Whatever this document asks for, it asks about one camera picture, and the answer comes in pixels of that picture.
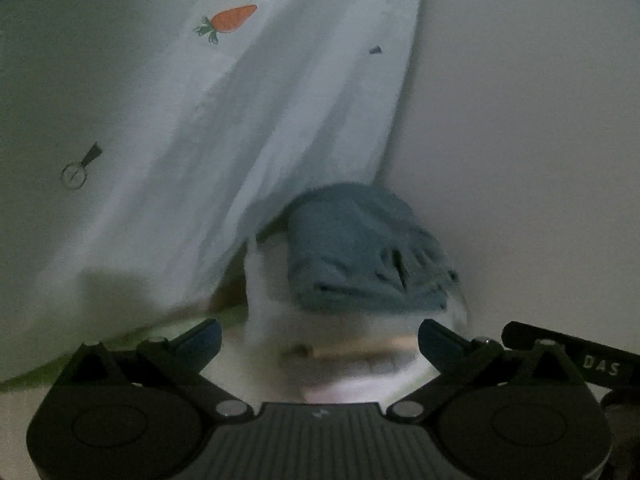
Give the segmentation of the blue denim jeans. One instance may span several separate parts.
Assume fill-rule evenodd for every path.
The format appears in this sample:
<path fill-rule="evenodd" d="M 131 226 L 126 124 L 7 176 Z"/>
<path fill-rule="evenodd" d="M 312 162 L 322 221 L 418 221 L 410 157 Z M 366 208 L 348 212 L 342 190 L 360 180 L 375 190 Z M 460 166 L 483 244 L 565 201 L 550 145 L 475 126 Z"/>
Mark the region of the blue denim jeans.
<path fill-rule="evenodd" d="M 461 292 L 437 238 L 386 188 L 315 188 L 293 200 L 284 218 L 288 286 L 306 311 L 440 313 Z"/>

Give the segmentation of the white folded garment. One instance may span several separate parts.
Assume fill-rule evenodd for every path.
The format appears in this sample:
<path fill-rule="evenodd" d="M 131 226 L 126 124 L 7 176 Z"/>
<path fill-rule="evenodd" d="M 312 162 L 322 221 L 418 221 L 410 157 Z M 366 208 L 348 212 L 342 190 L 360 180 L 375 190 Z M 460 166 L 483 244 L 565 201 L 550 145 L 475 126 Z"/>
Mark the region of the white folded garment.
<path fill-rule="evenodd" d="M 436 376 L 418 350 L 422 321 L 432 318 L 457 333 L 469 321 L 461 292 L 449 294 L 438 313 L 307 312 L 294 302 L 286 270 L 284 237 L 248 245 L 245 342 L 276 352 L 286 382 L 306 403 L 395 402 Z"/>

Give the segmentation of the pale green fabric storage bag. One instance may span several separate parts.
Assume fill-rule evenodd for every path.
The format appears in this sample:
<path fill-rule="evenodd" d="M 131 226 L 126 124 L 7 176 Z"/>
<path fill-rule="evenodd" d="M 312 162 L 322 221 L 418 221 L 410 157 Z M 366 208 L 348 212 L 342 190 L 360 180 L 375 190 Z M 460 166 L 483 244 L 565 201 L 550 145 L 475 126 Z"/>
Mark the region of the pale green fabric storage bag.
<path fill-rule="evenodd" d="M 420 0 L 1 0 L 1 376 L 209 297 L 380 166 Z"/>

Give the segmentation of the green grid cutting mat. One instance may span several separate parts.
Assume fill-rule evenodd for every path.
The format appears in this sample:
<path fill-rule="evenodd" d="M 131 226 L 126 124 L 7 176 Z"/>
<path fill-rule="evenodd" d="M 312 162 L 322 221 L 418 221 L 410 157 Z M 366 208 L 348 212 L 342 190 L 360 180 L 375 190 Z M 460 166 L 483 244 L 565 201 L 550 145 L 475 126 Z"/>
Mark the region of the green grid cutting mat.
<path fill-rule="evenodd" d="M 137 344 L 149 338 L 165 337 L 169 340 L 175 339 L 209 318 L 216 318 L 224 330 L 234 326 L 242 326 L 247 319 L 247 306 L 245 304 L 237 304 L 217 312 L 175 316 L 158 325 L 139 328 L 122 336 L 104 340 L 104 344 L 107 350 L 134 350 Z M 64 356 L 60 356 L 28 373 L 5 380 L 1 383 L 1 393 L 8 394 L 38 388 L 49 388 L 56 381 L 58 375 L 61 374 L 63 368 L 66 367 L 66 364 L 70 362 L 71 357 L 71 353 L 64 354 Z"/>

